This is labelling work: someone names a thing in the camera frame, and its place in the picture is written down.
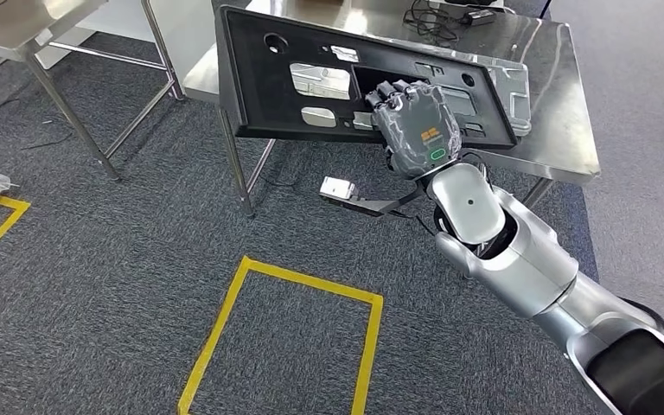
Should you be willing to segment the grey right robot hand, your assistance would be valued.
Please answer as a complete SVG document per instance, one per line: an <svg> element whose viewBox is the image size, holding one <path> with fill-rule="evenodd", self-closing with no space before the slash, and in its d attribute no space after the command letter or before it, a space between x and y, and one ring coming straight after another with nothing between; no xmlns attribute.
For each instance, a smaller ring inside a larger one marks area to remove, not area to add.
<svg viewBox="0 0 664 415"><path fill-rule="evenodd" d="M422 80L383 81L365 100L397 175L416 180L459 158L459 126L439 86Z"/></svg>

